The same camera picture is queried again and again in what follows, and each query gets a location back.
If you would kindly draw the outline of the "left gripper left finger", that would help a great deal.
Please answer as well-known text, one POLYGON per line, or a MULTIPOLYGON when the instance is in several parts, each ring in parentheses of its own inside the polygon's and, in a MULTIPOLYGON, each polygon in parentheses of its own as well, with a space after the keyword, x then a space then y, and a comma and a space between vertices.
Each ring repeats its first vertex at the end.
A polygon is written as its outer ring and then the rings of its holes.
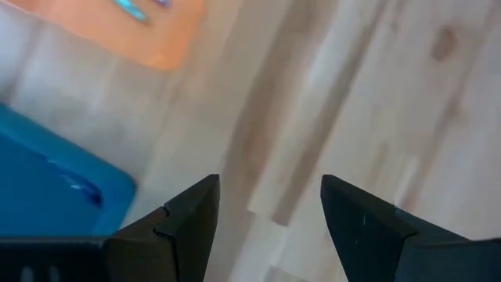
POLYGON ((104 244, 110 282, 203 282, 218 225, 219 175, 193 184, 104 244))

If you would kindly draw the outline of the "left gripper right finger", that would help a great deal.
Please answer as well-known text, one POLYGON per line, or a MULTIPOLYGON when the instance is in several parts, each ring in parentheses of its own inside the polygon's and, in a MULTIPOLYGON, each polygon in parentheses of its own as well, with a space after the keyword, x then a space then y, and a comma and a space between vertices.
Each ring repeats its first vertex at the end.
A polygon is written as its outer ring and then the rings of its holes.
POLYGON ((320 199, 326 225, 348 282, 394 282, 405 242, 465 241, 334 175, 323 175, 320 199))

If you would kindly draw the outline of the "blue crayon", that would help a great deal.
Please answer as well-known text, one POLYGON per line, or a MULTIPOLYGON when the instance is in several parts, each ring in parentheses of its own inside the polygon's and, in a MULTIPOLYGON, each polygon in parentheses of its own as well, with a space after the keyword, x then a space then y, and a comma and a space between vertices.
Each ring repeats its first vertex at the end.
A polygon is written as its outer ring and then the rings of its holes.
POLYGON ((46 158, 45 161, 71 189, 80 191, 86 201, 97 208, 103 207, 103 194, 93 182, 53 159, 46 158))

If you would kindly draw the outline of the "mint green pen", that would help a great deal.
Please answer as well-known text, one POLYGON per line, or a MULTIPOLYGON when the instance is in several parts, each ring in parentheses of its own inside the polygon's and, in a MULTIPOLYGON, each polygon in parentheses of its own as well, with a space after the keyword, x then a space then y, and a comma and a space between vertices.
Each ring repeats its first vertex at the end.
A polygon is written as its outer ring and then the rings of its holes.
POLYGON ((113 0, 125 13, 132 16, 135 20, 146 23, 148 18, 146 14, 132 0, 113 0))

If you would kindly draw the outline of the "blue plastic bin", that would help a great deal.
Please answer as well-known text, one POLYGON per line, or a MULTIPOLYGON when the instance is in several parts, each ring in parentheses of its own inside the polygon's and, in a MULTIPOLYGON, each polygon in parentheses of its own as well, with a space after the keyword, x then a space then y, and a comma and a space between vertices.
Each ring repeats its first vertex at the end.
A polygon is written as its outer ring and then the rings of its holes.
POLYGON ((0 103, 0 237, 107 236, 134 196, 129 174, 0 103), (93 182, 103 207, 71 189, 46 158, 93 182))

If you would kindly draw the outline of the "orange translucent plastic bin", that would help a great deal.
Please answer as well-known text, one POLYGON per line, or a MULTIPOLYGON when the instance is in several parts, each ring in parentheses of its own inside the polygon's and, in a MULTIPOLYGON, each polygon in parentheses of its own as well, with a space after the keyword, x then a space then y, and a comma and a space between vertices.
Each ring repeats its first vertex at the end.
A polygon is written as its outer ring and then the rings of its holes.
POLYGON ((180 67, 199 27, 207 0, 132 0, 147 16, 135 20, 113 0, 3 0, 106 50, 146 67, 180 67))

